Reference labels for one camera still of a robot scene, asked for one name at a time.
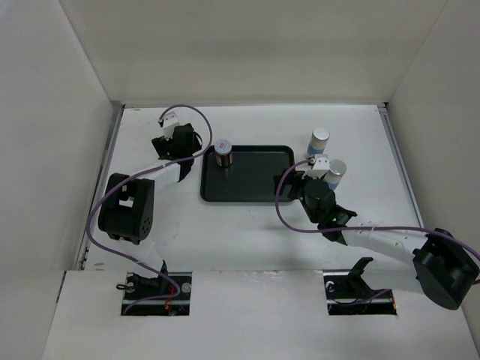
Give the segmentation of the blue-label shaker bottle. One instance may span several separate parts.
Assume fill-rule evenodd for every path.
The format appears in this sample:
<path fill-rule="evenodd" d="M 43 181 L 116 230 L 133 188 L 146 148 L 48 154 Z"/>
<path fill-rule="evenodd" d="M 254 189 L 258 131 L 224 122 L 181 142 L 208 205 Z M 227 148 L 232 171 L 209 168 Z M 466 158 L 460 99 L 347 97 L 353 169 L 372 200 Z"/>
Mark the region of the blue-label shaker bottle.
<path fill-rule="evenodd" d="M 325 174 L 323 180 L 328 187 L 334 191 L 341 183 L 341 180 L 346 172 L 347 165 L 342 160 L 333 159 L 330 161 L 329 170 Z"/>
<path fill-rule="evenodd" d="M 322 154 L 330 139 L 330 132 L 325 127 L 316 127 L 313 129 L 310 141 L 305 152 L 306 158 L 314 158 L 318 154 Z"/>

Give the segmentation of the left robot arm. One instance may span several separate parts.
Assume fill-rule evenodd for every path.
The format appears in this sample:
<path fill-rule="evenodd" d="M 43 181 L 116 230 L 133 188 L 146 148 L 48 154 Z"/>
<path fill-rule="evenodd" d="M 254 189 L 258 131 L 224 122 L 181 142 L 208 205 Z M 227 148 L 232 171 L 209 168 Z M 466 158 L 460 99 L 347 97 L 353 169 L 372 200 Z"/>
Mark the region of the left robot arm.
<path fill-rule="evenodd" d="M 203 149 L 192 124 L 176 120 L 160 122 L 162 133 L 151 140 L 157 161 L 128 175 L 114 172 L 98 207 L 97 228 L 112 240 L 141 245 L 154 222 L 155 193 L 185 180 L 195 154 Z"/>

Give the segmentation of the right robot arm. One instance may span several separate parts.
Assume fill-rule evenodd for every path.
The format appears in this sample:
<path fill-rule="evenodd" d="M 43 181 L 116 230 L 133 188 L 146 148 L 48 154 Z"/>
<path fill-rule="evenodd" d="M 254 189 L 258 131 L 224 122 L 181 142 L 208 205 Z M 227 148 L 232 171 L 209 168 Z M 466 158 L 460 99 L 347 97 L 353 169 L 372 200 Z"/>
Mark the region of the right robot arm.
<path fill-rule="evenodd" d="M 294 168 L 274 177 L 274 199 L 298 200 L 314 234 L 345 247 L 363 248 L 410 266 L 418 289 L 436 305 L 456 310 L 479 284 L 479 253 L 450 232 L 414 226 L 378 226 L 338 205 L 321 178 Z"/>

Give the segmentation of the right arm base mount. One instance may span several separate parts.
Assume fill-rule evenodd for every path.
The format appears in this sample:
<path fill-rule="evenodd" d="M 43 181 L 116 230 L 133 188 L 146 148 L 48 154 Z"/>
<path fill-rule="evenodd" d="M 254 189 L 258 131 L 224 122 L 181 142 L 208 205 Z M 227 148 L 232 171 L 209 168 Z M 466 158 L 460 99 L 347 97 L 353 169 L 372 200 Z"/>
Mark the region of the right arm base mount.
<path fill-rule="evenodd" d="M 362 278 L 372 257 L 362 257 L 350 269 L 323 272 L 327 311 L 330 316 L 396 316 L 391 289 L 372 289 Z"/>

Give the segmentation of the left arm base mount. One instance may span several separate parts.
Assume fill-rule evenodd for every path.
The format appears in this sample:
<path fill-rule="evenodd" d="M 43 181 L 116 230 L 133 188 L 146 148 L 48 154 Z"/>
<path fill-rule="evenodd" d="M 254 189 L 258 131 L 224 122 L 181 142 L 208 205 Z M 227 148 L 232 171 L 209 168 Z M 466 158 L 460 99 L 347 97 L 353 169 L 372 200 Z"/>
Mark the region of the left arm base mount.
<path fill-rule="evenodd" d="M 190 315 L 193 285 L 192 272 L 172 272 L 168 276 L 179 285 L 176 287 L 162 277 L 143 277 L 128 273 L 116 289 L 122 291 L 121 312 L 128 317 L 186 317 Z"/>

